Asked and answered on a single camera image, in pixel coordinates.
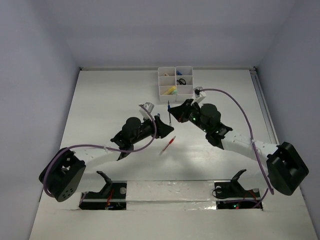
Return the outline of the blue gel pen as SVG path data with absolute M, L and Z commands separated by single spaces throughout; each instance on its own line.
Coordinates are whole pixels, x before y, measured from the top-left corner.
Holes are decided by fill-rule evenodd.
M 168 111 L 168 118 L 169 118 L 169 126 L 172 127 L 172 120 L 171 120 L 170 109 L 171 109 L 170 101 L 168 100 L 168 101 L 167 101 L 167 111 Z

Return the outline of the red gel pen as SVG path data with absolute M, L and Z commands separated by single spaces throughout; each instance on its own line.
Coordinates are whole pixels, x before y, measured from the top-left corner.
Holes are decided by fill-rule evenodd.
M 159 156 L 161 156 L 165 151 L 166 149 L 173 143 L 173 141 L 176 139 L 176 136 L 174 136 L 166 145 L 165 147 L 161 150 L 161 152 L 159 153 Z

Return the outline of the black handled scissors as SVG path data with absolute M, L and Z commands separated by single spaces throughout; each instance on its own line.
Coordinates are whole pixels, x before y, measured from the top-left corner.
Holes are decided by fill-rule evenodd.
M 187 84 L 186 80 L 183 78 L 179 78 L 176 80 L 176 84 L 180 86 L 185 86 Z

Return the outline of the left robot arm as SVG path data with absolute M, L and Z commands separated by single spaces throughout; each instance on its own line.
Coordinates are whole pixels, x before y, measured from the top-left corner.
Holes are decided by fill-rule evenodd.
M 40 173 L 38 179 L 45 193 L 57 202 L 64 202 L 75 193 L 93 192 L 104 198 L 110 194 L 112 181 L 104 170 L 106 162 L 122 160 L 135 153 L 134 145 L 148 137 L 163 139 L 174 128 L 158 116 L 140 120 L 130 117 L 111 139 L 118 147 L 80 144 L 60 149 Z

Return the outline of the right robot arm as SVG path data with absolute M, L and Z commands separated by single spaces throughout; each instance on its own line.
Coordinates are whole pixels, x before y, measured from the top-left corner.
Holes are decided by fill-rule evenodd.
M 212 146 L 257 161 L 267 186 L 283 195 L 291 196 L 309 174 L 291 143 L 266 143 L 240 134 L 221 122 L 221 113 L 211 103 L 199 105 L 187 99 L 179 106 L 170 107 L 168 112 L 179 123 L 191 122 L 205 132 L 205 138 Z

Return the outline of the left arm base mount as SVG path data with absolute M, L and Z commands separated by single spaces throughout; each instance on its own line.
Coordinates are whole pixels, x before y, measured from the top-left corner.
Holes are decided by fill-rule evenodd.
M 103 171 L 96 173 L 104 179 L 104 186 L 99 192 L 82 193 L 78 207 L 81 210 L 126 210 L 127 182 L 113 182 Z

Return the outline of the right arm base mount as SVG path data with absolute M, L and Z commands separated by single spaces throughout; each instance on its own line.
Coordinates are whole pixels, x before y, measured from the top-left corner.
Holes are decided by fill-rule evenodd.
M 240 176 L 246 171 L 242 169 L 228 181 L 217 181 L 211 195 L 217 199 L 218 210 L 263 209 L 261 195 L 253 189 L 245 190 L 239 183 Z

